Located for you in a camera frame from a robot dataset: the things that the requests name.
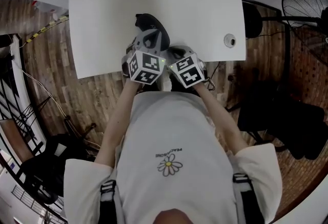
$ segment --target person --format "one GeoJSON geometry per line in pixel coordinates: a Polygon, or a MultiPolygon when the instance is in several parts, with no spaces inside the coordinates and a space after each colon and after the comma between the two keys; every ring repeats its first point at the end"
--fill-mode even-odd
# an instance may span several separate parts
{"type": "Polygon", "coordinates": [[[249,147],[203,83],[185,89],[170,78],[172,92],[153,84],[137,95],[140,84],[127,80],[95,162],[67,161],[69,224],[98,223],[100,188],[114,168],[127,224],[237,224],[233,168],[215,130],[252,181],[265,222],[274,219],[282,194],[274,146],[249,147]]]}

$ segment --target backpack strap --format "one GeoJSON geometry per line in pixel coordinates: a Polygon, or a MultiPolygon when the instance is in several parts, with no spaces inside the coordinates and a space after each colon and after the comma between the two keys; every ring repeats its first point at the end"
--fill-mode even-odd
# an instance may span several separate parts
{"type": "Polygon", "coordinates": [[[236,197],[238,224],[264,224],[252,181],[247,174],[241,173],[233,155],[228,155],[232,165],[233,189],[236,197]]]}
{"type": "Polygon", "coordinates": [[[115,167],[109,179],[101,185],[100,215],[98,224],[125,224],[118,186],[116,185],[117,163],[124,139],[115,149],[115,167]]]}

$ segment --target floor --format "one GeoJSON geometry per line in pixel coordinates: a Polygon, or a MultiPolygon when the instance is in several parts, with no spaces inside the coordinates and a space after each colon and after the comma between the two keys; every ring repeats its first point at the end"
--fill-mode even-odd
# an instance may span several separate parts
{"type": "MultiPolygon", "coordinates": [[[[274,11],[266,8],[258,9],[262,16],[275,15],[274,11]]],[[[0,34],[18,33],[25,40],[50,20],[50,15],[35,11],[29,0],[0,0],[0,34]]],[[[283,31],[283,24],[264,22],[262,34],[283,31]]],[[[97,124],[87,140],[100,145],[107,120],[123,88],[121,73],[78,80],[70,44],[69,21],[26,44],[24,60],[27,72],[53,94],[80,132],[91,123],[97,124]]],[[[231,107],[242,99],[250,86],[253,68],[259,69],[260,80],[280,81],[283,63],[284,33],[248,39],[246,61],[207,64],[209,74],[218,66],[212,79],[216,85],[213,94],[223,105],[231,107]]],[[[326,66],[309,54],[292,34],[290,85],[302,101],[324,108],[325,118],[328,106],[326,75],[326,66]]],[[[36,83],[29,80],[29,85],[37,103],[47,97],[36,83]]],[[[54,102],[48,103],[41,115],[51,135],[65,132],[63,117],[54,102]]],[[[232,115],[238,119],[238,111],[232,115]]],[[[247,134],[244,137],[248,143],[253,143],[247,134]]],[[[295,160],[288,151],[277,155],[283,178],[283,197],[277,214],[279,218],[308,196],[328,173],[328,145],[315,161],[295,160]]]]}

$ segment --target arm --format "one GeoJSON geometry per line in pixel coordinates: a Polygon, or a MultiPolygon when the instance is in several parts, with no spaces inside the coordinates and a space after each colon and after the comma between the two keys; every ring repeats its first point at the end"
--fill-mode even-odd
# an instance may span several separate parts
{"type": "Polygon", "coordinates": [[[245,148],[235,155],[241,172],[252,181],[265,223],[275,218],[282,196],[282,179],[273,144],[245,148]]]}
{"type": "Polygon", "coordinates": [[[238,151],[248,147],[231,115],[221,106],[205,85],[198,83],[194,85],[194,88],[203,100],[216,130],[223,136],[232,153],[235,155],[238,151]]]}
{"type": "Polygon", "coordinates": [[[139,88],[139,83],[127,80],[115,110],[109,119],[101,148],[95,163],[110,166],[115,165],[115,148],[120,144],[130,123],[133,98],[139,88]]]}

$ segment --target parquet floor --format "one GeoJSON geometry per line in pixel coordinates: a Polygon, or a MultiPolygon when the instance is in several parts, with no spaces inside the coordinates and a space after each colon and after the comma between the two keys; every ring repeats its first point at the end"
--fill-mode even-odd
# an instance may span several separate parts
{"type": "MultiPolygon", "coordinates": [[[[262,16],[275,15],[274,11],[266,8],[259,7],[259,11],[262,16]]],[[[29,0],[0,0],[0,34],[18,33],[25,40],[50,20],[49,14],[34,11],[29,0]]],[[[280,31],[284,31],[284,25],[280,23],[263,23],[262,34],[280,31]]],[[[213,94],[225,106],[230,107],[242,99],[252,82],[253,68],[259,69],[260,80],[279,81],[281,78],[284,63],[284,33],[248,39],[246,43],[246,61],[207,64],[209,74],[212,74],[218,65],[212,79],[216,85],[213,94]]],[[[291,85],[295,82],[305,102],[320,105],[327,110],[326,67],[318,64],[307,52],[301,51],[302,45],[293,36],[291,44],[291,85]],[[308,74],[299,74],[297,69],[302,65],[306,65],[303,68],[308,74]]],[[[100,144],[107,120],[123,88],[121,73],[78,80],[71,50],[69,21],[26,44],[24,61],[26,71],[42,82],[53,94],[65,113],[71,116],[79,131],[82,132],[91,123],[97,124],[96,129],[88,135],[87,139],[100,144]]],[[[29,80],[29,86],[37,103],[47,97],[47,94],[33,81],[29,80]]],[[[46,105],[41,115],[50,134],[65,132],[63,118],[53,102],[46,105]]],[[[232,115],[236,120],[238,119],[238,111],[233,112],[232,115]]],[[[248,135],[245,134],[244,137],[250,144],[253,143],[248,135]]],[[[294,160],[288,151],[278,153],[284,187],[278,217],[300,203],[304,199],[301,196],[304,195],[304,191],[313,188],[313,185],[318,185],[314,179],[323,172],[327,162],[327,152],[326,145],[316,161],[294,160]]]]}

